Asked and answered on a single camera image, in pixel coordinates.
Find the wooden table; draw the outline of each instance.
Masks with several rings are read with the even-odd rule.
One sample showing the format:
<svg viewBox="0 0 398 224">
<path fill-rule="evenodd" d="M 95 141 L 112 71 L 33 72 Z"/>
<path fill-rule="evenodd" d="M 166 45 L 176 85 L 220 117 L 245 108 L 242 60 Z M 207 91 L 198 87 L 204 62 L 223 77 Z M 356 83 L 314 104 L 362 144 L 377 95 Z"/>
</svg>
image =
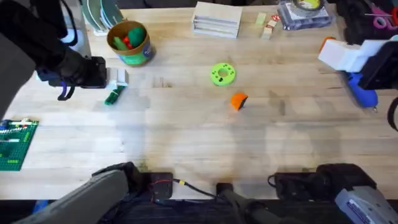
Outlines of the wooden table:
<svg viewBox="0 0 398 224">
<path fill-rule="evenodd" d="M 341 75 L 317 60 L 324 37 L 339 37 L 336 24 L 283 31 L 259 38 L 258 12 L 245 7 L 238 39 L 193 34 L 193 9 L 123 11 L 148 29 L 157 53 L 142 68 L 128 68 L 130 86 L 114 106 L 109 90 L 78 89 L 58 102 L 59 89 L 34 77 L 16 96 L 7 118 L 40 120 L 20 172 L 0 172 L 1 199 L 60 198 L 91 173 L 133 161 L 141 170 L 172 171 L 208 191 L 233 182 L 247 197 L 274 198 L 267 176 L 319 164 L 352 162 L 398 198 L 398 135 L 386 111 L 396 91 L 379 91 L 379 112 L 358 108 Z M 126 67 L 105 37 L 90 35 L 93 55 L 109 67 Z M 234 83 L 217 87 L 210 68 L 228 62 Z M 236 112 L 233 93 L 249 95 Z M 203 198 L 175 185 L 174 198 Z"/>
</svg>

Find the orange object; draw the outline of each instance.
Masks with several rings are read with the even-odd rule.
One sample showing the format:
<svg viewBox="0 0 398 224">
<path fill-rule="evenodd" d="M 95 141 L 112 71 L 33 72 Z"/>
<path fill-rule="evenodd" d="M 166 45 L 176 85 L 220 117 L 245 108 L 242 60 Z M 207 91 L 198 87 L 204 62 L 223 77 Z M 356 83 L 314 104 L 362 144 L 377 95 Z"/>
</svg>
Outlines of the orange object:
<svg viewBox="0 0 398 224">
<path fill-rule="evenodd" d="M 247 98 L 248 96 L 244 93 L 235 93 L 235 95 L 233 95 L 231 98 L 231 104 L 236 110 L 240 110 Z"/>
<path fill-rule="evenodd" d="M 321 48 L 319 49 L 319 52 L 321 52 L 321 50 L 322 50 L 322 48 L 323 48 L 323 46 L 325 45 L 325 43 L 326 43 L 327 40 L 336 40 L 336 38 L 334 38 L 334 37 L 325 37 L 325 38 L 323 39 Z"/>
</svg>

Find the plastic package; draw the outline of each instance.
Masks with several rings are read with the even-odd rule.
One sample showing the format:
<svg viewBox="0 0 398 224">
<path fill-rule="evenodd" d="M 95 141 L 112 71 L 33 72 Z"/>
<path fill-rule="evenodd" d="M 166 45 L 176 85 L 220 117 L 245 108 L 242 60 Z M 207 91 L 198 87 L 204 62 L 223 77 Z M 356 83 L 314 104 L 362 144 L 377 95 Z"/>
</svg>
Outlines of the plastic package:
<svg viewBox="0 0 398 224">
<path fill-rule="evenodd" d="M 333 11 L 329 8 L 329 5 L 326 1 L 324 7 L 321 8 L 318 13 L 310 13 L 307 16 L 299 16 L 296 15 L 294 11 L 295 6 L 291 0 L 279 1 L 278 13 L 281 16 L 284 30 L 326 27 L 336 20 Z"/>
</svg>

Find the blue object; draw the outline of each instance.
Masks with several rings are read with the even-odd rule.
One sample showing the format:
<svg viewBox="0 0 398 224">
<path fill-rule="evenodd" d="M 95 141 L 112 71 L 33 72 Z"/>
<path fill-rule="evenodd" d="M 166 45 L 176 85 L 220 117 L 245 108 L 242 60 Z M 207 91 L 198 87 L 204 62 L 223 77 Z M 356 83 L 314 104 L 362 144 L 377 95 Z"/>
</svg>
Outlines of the blue object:
<svg viewBox="0 0 398 224">
<path fill-rule="evenodd" d="M 35 203 L 35 207 L 33 208 L 32 214 L 35 214 L 36 212 L 45 208 L 48 204 L 49 204 L 48 200 L 37 200 Z"/>
<path fill-rule="evenodd" d="M 379 103 L 377 93 L 375 90 L 364 90 L 358 83 L 362 78 L 361 73 L 347 73 L 348 75 L 348 86 L 353 93 L 356 101 L 363 108 L 375 108 Z"/>
<path fill-rule="evenodd" d="M 8 129 L 8 124 L 11 122 L 11 120 L 2 120 L 0 123 L 0 130 L 6 130 Z"/>
</svg>

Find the green ball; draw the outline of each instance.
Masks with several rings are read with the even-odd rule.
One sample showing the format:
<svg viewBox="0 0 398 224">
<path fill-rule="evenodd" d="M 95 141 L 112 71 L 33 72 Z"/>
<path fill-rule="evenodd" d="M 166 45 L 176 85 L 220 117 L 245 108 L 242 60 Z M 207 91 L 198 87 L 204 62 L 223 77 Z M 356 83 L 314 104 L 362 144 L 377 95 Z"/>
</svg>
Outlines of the green ball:
<svg viewBox="0 0 398 224">
<path fill-rule="evenodd" d="M 140 46 L 145 40 L 146 32 L 142 27 L 136 27 L 129 31 L 128 33 L 130 44 L 133 47 Z"/>
</svg>

